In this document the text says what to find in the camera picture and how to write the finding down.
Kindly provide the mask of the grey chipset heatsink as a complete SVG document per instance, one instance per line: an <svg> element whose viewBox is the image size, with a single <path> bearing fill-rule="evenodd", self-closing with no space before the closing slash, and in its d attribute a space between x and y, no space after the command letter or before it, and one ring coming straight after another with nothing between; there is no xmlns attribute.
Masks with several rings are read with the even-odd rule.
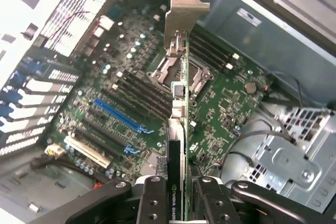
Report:
<svg viewBox="0 0 336 224"><path fill-rule="evenodd" d="M155 175L156 173L156 158L159 156L156 152L151 152L149 157L143 161L140 169L140 175Z"/></svg>

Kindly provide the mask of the perforated metal drive cage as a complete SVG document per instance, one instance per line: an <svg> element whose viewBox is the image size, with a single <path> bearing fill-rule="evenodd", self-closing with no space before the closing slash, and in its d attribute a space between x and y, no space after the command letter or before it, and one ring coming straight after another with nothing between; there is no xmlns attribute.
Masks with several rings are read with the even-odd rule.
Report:
<svg viewBox="0 0 336 224"><path fill-rule="evenodd" d="M224 184L247 180L321 213L336 205L336 111L266 106L240 135Z"/></svg>

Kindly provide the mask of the white PCI slot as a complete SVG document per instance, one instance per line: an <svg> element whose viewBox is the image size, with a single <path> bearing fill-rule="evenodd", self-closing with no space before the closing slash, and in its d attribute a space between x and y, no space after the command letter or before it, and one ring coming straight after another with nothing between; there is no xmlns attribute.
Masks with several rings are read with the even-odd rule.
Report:
<svg viewBox="0 0 336 224"><path fill-rule="evenodd" d="M103 157L99 152L94 150L91 147L88 147L86 144L72 138L71 136L66 136L64 138L64 143L84 155L85 157L89 158L90 160L94 161L96 164L103 168L107 168L110 165L110 161Z"/></svg>

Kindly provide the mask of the green motherboard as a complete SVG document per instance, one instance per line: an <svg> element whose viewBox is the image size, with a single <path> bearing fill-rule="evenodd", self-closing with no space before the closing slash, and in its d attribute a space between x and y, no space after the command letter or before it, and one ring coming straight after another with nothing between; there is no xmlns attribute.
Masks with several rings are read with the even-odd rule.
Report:
<svg viewBox="0 0 336 224"><path fill-rule="evenodd" d="M107 16L113 26L100 38L91 38L92 55L76 63L83 76L51 128L47 154L60 151L89 176L131 182L141 176L142 163L151 152L165 154L172 94L154 85L147 72L167 56L163 48L166 9L160 0L116 0L110 5ZM256 64L199 25L190 34L189 56L209 67L215 77L198 95L196 107L189 102L188 155L208 174L220 167L227 146L240 134L269 81ZM257 85L256 93L246 93L248 82ZM154 132L134 131L96 106L95 98ZM93 148L110 165L103 168L65 144L66 136Z"/></svg>

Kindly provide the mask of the blue expansion slot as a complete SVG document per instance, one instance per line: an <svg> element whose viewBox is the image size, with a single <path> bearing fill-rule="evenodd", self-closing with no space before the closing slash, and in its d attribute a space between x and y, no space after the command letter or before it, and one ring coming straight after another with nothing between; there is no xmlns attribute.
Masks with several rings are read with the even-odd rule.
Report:
<svg viewBox="0 0 336 224"><path fill-rule="evenodd" d="M138 133L151 134L154 132L154 130L146 129L143 125L137 123L135 120L129 118L127 115L124 115L122 112L98 98L94 99L94 104Z"/></svg>

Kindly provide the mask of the CPU socket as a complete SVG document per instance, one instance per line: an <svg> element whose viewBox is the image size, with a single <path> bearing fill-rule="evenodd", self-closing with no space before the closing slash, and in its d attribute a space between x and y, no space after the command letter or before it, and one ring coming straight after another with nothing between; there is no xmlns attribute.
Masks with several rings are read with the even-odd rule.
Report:
<svg viewBox="0 0 336 224"><path fill-rule="evenodd" d="M209 67L190 56L189 59L189 90L190 104L197 106L197 97L208 81L215 79ZM165 56L152 72L147 72L151 82L162 90L171 90L172 81L180 81L181 64L177 58Z"/></svg>

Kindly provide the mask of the black PC case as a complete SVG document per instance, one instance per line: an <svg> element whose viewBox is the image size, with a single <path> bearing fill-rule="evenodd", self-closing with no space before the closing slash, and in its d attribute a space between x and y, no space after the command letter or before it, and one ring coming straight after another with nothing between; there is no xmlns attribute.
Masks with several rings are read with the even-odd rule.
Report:
<svg viewBox="0 0 336 224"><path fill-rule="evenodd" d="M0 0L0 224L61 224L76 199L111 182L132 188L154 176L134 182L89 176L60 151L46 153L51 128L82 79L76 63L92 55L88 41L113 26L107 12L115 1ZM171 0L160 1L166 16ZM336 0L201 1L210 10L195 26L252 61L269 81L249 118L266 106L336 111ZM170 57L164 32L163 48ZM202 174L227 188L247 181L227 186L220 178L242 139L229 143L219 168ZM300 205L306 224L336 224L336 205L325 213Z"/></svg>

